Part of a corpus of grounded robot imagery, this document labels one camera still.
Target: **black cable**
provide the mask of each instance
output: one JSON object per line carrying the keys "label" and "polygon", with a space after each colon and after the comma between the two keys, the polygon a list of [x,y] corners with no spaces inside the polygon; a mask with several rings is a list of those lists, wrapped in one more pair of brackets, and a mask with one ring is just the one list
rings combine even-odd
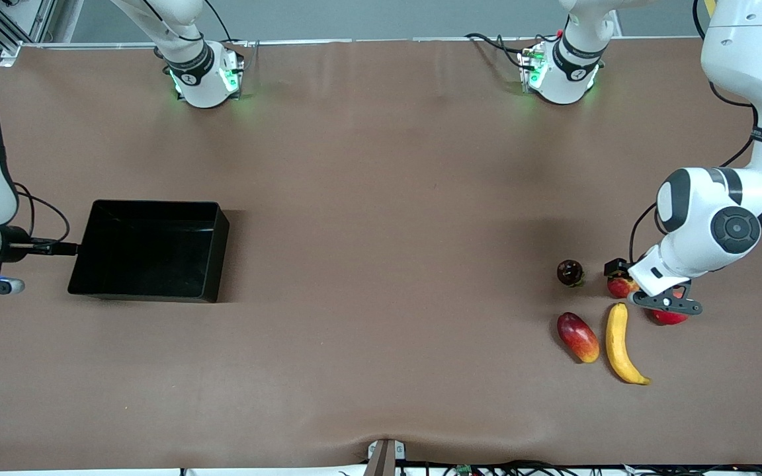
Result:
{"label": "black cable", "polygon": [[698,36],[704,40],[704,30],[702,30],[701,21],[699,21],[699,0],[693,0],[693,24],[696,26]]}
{"label": "black cable", "polygon": [[222,18],[220,16],[220,13],[217,12],[217,9],[214,8],[214,6],[211,4],[211,0],[205,0],[205,3],[208,4],[208,8],[211,9],[212,12],[214,12],[214,16],[217,17],[217,19],[220,21],[220,25],[223,27],[223,31],[225,32],[225,39],[224,42],[233,42],[233,38],[231,37],[231,34],[228,32],[228,28],[225,27],[225,22],[222,21]]}
{"label": "black cable", "polygon": [[740,108],[753,108],[751,103],[749,102],[737,102],[736,100],[728,99],[727,97],[722,96],[722,94],[719,93],[719,91],[716,90],[716,85],[713,84],[711,81],[708,81],[710,83],[710,90],[713,91],[714,96],[718,97],[718,99],[722,100],[722,102],[725,102],[726,104],[730,104],[732,106],[740,106]]}
{"label": "black cable", "polygon": [[[757,120],[758,120],[757,109],[754,108],[754,106],[752,106],[752,127],[756,127],[757,126]],[[727,166],[731,165],[735,160],[739,159],[739,157],[741,157],[741,155],[743,155],[745,153],[745,151],[749,150],[749,147],[751,147],[753,142],[754,142],[754,139],[752,139],[751,136],[749,136],[749,139],[746,141],[745,144],[743,144],[743,147],[741,147],[740,150],[737,151],[737,153],[732,155],[731,159],[725,160],[725,162],[721,163],[719,165],[719,168],[727,167]],[[648,212],[652,208],[656,208],[656,207],[657,207],[657,202],[652,203],[651,206],[648,207],[648,209],[642,215],[640,215],[640,218],[638,218],[637,221],[634,222],[634,227],[633,227],[633,229],[631,231],[631,239],[628,241],[628,257],[630,259],[630,263],[631,264],[634,263],[634,258],[633,258],[633,253],[634,253],[634,234],[637,231],[637,227],[639,226],[639,223],[641,223],[643,221],[643,219],[648,214]],[[654,212],[654,225],[657,226],[657,229],[660,231],[660,233],[663,233],[664,235],[666,235],[665,230],[662,229],[662,226],[660,226],[659,223],[658,223],[658,215],[657,215],[656,211]]]}
{"label": "black cable", "polygon": [[[696,32],[698,32],[698,36],[701,37],[702,40],[704,40],[704,30],[701,28],[701,21],[699,21],[699,0],[693,0],[693,24],[696,27]],[[719,93],[719,91],[716,90],[716,85],[713,84],[712,81],[708,81],[710,83],[710,90],[713,91],[714,96],[718,97],[718,99],[722,100],[722,102],[725,102],[726,104],[730,104],[732,106],[740,106],[741,108],[750,108],[750,105],[748,102],[737,102],[736,100],[728,99],[727,97],[722,96],[722,94]]]}
{"label": "black cable", "polygon": [[535,40],[543,40],[544,42],[547,42],[547,43],[554,43],[554,42],[556,42],[557,40],[559,40],[559,39],[560,39],[560,37],[555,35],[554,37],[552,37],[551,39],[549,39],[549,38],[547,38],[547,37],[545,37],[545,36],[543,36],[543,35],[534,35],[534,39],[535,39]]}
{"label": "black cable", "polygon": [[31,208],[31,223],[28,226],[28,235],[34,236],[34,217],[36,217],[36,208],[34,207],[34,196],[29,192],[28,187],[19,182],[13,182],[13,186],[19,187],[25,192],[24,196],[28,198],[28,205]]}
{"label": "black cable", "polygon": [[657,203],[652,203],[651,206],[646,208],[646,211],[640,215],[640,218],[634,222],[634,226],[631,229],[631,238],[628,240],[628,264],[633,265],[636,263],[636,261],[634,261],[634,236],[637,235],[637,227],[640,225],[646,215],[648,215],[650,211],[654,210],[655,207],[657,207]]}
{"label": "black cable", "polygon": [[167,22],[163,21],[163,17],[161,17],[160,13],[158,13],[157,10],[154,7],[152,7],[151,3],[149,3],[149,0],[143,0],[143,3],[145,3],[146,6],[155,15],[155,17],[157,17],[157,19],[159,19],[160,22],[163,23],[163,26],[165,26],[167,30],[171,31],[173,35],[178,36],[179,39],[184,40],[185,42],[198,42],[199,40],[205,39],[205,36],[202,35],[202,33],[200,31],[199,31],[199,37],[198,38],[187,38],[185,36],[179,35],[172,28],[169,28],[169,25],[167,24]]}
{"label": "black cable", "polygon": [[501,35],[495,37],[496,40],[499,40],[499,43],[501,44],[501,49],[505,52],[505,56],[507,57],[507,60],[510,61],[514,66],[519,67],[519,69],[527,69],[529,71],[533,70],[533,67],[531,66],[523,66],[521,63],[517,62],[512,56],[511,52],[507,49],[507,46],[505,45],[505,40],[502,39]]}
{"label": "black cable", "polygon": [[657,207],[656,206],[654,207],[654,226],[657,227],[657,230],[660,232],[660,234],[662,234],[662,235],[669,235],[669,232],[666,231],[665,229],[663,229],[663,226],[660,225],[660,214],[657,213]]}
{"label": "black cable", "polygon": [[473,38],[477,38],[479,40],[484,40],[484,42],[487,42],[487,44],[489,44],[490,46],[493,46],[493,48],[498,48],[499,50],[503,49],[503,50],[509,51],[509,52],[516,52],[516,54],[519,54],[520,52],[523,52],[521,49],[516,49],[516,48],[506,48],[506,47],[502,48],[502,45],[499,45],[499,43],[494,42],[493,40],[489,39],[489,37],[484,36],[484,35],[482,35],[480,33],[469,33],[469,35],[466,35],[466,38],[469,38],[470,40],[473,39]]}
{"label": "black cable", "polygon": [[55,205],[52,205],[52,203],[49,203],[43,200],[42,198],[37,198],[36,196],[29,195],[24,192],[17,192],[17,195],[36,200],[38,203],[42,203],[43,205],[46,205],[46,207],[48,207],[51,211],[53,211],[55,214],[61,217],[61,220],[63,220],[63,226],[66,226],[66,231],[64,231],[63,236],[61,236],[57,240],[43,241],[43,244],[37,244],[34,247],[40,247],[40,248],[49,247],[51,245],[58,244],[63,240],[66,240],[66,237],[69,236],[70,226],[69,226],[69,220],[66,218],[66,215],[64,215],[64,212],[61,212],[60,209],[55,207]]}

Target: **table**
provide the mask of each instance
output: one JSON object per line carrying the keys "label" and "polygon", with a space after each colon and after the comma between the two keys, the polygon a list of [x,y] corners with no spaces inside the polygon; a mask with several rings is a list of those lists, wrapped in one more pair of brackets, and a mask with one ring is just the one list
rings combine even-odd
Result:
{"label": "table", "polygon": [[[70,296],[70,257],[6,268],[27,289],[0,296],[0,469],[348,464],[381,437],[411,460],[762,463],[762,240],[697,280],[700,317],[630,309],[650,386],[554,332],[574,311],[604,335],[602,265],[659,184],[747,138],[699,48],[617,40],[556,106],[483,43],[267,46],[211,110],[148,50],[24,48],[0,70],[10,171],[75,239],[99,198],[216,201],[231,235],[214,305]],[[557,283],[566,258],[585,287]]]}

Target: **black tray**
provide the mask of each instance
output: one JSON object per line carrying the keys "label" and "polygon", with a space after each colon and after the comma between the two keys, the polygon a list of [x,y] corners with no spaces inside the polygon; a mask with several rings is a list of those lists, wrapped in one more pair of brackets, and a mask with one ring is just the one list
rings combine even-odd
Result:
{"label": "black tray", "polygon": [[70,294],[216,302],[229,223],[214,202],[93,202]]}

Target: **banana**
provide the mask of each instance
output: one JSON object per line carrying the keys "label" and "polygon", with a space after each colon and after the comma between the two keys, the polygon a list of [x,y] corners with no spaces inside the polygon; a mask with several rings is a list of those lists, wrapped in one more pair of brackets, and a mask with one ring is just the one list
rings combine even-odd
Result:
{"label": "banana", "polygon": [[607,346],[607,358],[611,361],[611,367],[627,383],[637,383],[638,385],[648,385],[651,379],[644,377],[643,374],[634,367],[631,359],[628,357],[628,350],[625,347],[625,331],[628,326],[628,308],[623,302],[617,302],[611,307],[611,313],[607,317],[607,335],[605,344]]}

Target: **apple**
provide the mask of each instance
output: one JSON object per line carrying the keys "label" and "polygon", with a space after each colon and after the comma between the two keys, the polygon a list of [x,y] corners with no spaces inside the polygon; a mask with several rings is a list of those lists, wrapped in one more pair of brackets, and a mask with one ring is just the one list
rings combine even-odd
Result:
{"label": "apple", "polygon": [[676,325],[689,319],[687,314],[671,313],[670,311],[662,311],[659,309],[651,310],[654,319],[662,325]]}
{"label": "apple", "polygon": [[607,290],[614,298],[625,299],[635,290],[640,290],[640,286],[631,276],[625,274],[616,278],[607,278]]}

